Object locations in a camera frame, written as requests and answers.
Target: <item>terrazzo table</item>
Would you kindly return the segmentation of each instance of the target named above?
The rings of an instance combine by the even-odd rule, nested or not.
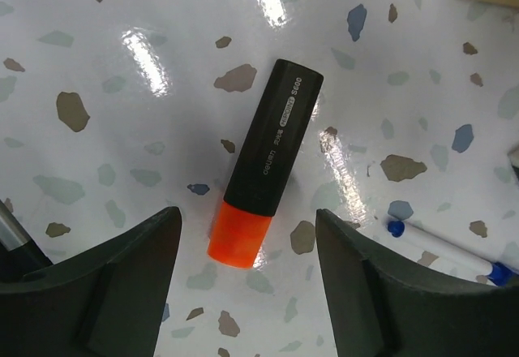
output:
[[[0,0],[0,196],[55,262],[168,204],[182,242],[157,355],[335,356],[317,208],[407,218],[519,268],[517,13],[465,0]],[[208,230],[276,58],[324,75],[251,271]]]

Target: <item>blue speckle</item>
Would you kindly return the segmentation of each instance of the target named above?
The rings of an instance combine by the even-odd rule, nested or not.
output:
[[[209,188],[209,186],[206,184],[189,184],[187,186],[187,189],[189,189],[191,192],[197,195],[203,196],[206,193],[208,193],[209,189],[211,188]]]
[[[388,214],[398,220],[404,221],[405,219],[409,219],[414,214],[414,211],[407,201],[395,200],[389,205]]]
[[[162,312],[162,322],[166,322],[169,318],[169,304],[165,304],[164,312]]]
[[[472,132],[472,125],[465,124],[456,130],[456,135],[453,141],[453,150],[458,153],[463,153],[469,148],[474,140],[474,133]]]
[[[364,29],[364,22],[366,22],[367,9],[363,4],[359,4],[348,13],[348,32],[354,42],[360,38],[360,32]]]

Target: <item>marker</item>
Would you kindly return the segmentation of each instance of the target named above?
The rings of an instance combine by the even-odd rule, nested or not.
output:
[[[51,266],[27,231],[0,201],[0,278],[18,281],[23,275]]]
[[[294,165],[323,76],[278,59],[225,191],[208,254],[223,264],[254,264]]]
[[[492,263],[484,260],[409,223],[390,221],[388,231],[395,238],[404,239],[407,243],[412,243],[414,246],[427,250],[436,256],[451,260],[456,264],[476,271],[478,274],[487,276],[497,286],[506,285],[513,275],[513,272],[500,262]]]

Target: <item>brand logo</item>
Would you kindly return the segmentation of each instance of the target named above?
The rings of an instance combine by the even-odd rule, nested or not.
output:
[[[281,127],[286,126],[289,121],[290,113],[292,112],[292,108],[294,108],[295,98],[289,97],[289,100],[286,102],[285,109],[283,110],[283,115],[281,116],[281,121],[279,125]]]

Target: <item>blue and white pen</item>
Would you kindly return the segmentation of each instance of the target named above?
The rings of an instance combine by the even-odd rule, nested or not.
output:
[[[487,276],[497,286],[506,285],[513,275],[513,272],[500,262],[484,260],[409,223],[390,221],[387,228],[393,237]]]

